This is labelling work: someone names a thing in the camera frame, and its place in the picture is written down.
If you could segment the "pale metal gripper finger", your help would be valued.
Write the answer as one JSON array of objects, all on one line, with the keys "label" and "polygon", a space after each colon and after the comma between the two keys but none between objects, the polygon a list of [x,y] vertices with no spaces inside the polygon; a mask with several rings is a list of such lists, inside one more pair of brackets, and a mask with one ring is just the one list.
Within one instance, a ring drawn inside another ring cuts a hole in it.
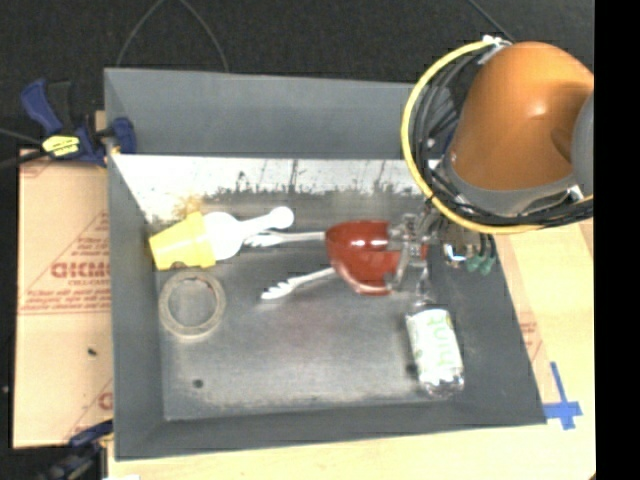
[{"label": "pale metal gripper finger", "polygon": [[390,224],[387,228],[390,242],[411,242],[416,239],[416,225],[418,216],[416,214],[403,214],[400,221]]},{"label": "pale metal gripper finger", "polygon": [[411,268],[426,267],[428,251],[428,245],[404,245],[395,270],[384,275],[385,288],[389,291],[398,290]]}]

